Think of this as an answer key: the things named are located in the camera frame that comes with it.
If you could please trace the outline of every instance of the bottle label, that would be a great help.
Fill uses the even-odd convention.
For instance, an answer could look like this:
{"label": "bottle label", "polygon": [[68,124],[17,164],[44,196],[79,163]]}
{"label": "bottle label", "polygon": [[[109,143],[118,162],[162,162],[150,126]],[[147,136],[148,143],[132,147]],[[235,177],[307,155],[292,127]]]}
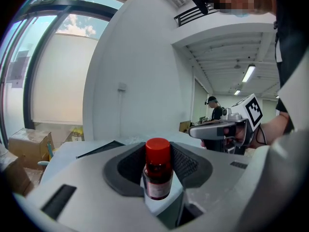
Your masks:
{"label": "bottle label", "polygon": [[169,194],[170,187],[172,185],[171,178],[168,182],[162,184],[154,184],[151,182],[147,182],[147,192],[148,196],[153,198],[161,198]]}

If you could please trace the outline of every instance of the handheld device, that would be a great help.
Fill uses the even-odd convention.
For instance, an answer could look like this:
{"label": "handheld device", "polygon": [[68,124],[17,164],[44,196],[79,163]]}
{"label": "handheld device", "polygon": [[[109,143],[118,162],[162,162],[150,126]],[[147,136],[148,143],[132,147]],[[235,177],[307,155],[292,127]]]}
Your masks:
{"label": "handheld device", "polygon": [[[188,132],[191,137],[201,139],[209,150],[243,155],[253,139],[254,131],[261,124],[262,117],[257,98],[252,94],[230,108],[223,109],[220,120],[193,126]],[[237,126],[243,127],[244,131],[240,141],[235,139]]]}

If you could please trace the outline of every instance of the yellow object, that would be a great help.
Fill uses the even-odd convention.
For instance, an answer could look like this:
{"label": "yellow object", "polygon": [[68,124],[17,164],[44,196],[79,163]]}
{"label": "yellow object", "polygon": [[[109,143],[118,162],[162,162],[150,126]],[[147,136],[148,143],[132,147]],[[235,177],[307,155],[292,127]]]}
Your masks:
{"label": "yellow object", "polygon": [[[56,152],[58,149],[53,149],[53,153]],[[49,161],[51,160],[51,156],[49,155]]]}
{"label": "yellow object", "polygon": [[72,130],[72,132],[73,132],[73,135],[74,135],[74,136],[77,136],[77,137],[81,137],[81,136],[83,136],[83,134],[84,134],[84,131],[83,131],[83,128],[82,128],[82,127],[74,128],[74,129]]}

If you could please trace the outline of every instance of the black cable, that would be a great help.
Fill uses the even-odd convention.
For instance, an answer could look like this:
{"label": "black cable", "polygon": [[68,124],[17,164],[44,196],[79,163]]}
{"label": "black cable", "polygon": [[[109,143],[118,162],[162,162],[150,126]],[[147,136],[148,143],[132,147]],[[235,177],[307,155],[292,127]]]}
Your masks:
{"label": "black cable", "polygon": [[[259,142],[259,141],[257,140],[257,136],[258,136],[260,130],[261,130],[262,135],[263,135],[264,143]],[[266,138],[265,138],[264,132],[262,131],[261,125],[259,125],[259,128],[257,129],[257,134],[256,134],[256,136],[255,136],[255,139],[256,139],[256,141],[257,141],[259,144],[267,145],[267,144],[266,144]]]}

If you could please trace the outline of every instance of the small glass bottle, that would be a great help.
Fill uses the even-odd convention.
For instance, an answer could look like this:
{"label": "small glass bottle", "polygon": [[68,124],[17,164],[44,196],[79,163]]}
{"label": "small glass bottle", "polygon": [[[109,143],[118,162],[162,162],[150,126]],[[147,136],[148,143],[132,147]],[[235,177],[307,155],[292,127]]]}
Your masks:
{"label": "small glass bottle", "polygon": [[170,162],[170,144],[164,138],[153,138],[146,143],[146,165],[143,169],[145,190],[153,200],[169,195],[173,169]]}

